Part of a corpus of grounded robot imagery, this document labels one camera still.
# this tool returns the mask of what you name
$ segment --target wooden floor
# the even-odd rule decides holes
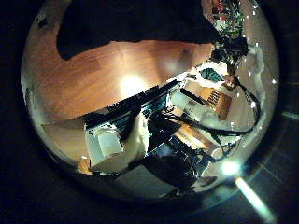
[[[40,122],[53,123],[93,112],[165,82],[206,60],[211,45],[171,41],[111,42],[64,61],[56,48],[70,1],[48,0],[28,35],[22,68]],[[46,18],[47,25],[38,22]]]

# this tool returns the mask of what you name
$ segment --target wooden table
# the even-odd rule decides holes
[[[40,123],[72,119],[161,84],[209,58],[211,45],[111,42],[64,61],[56,48],[69,0],[48,0],[28,35],[22,85]],[[43,19],[47,24],[39,28]]]

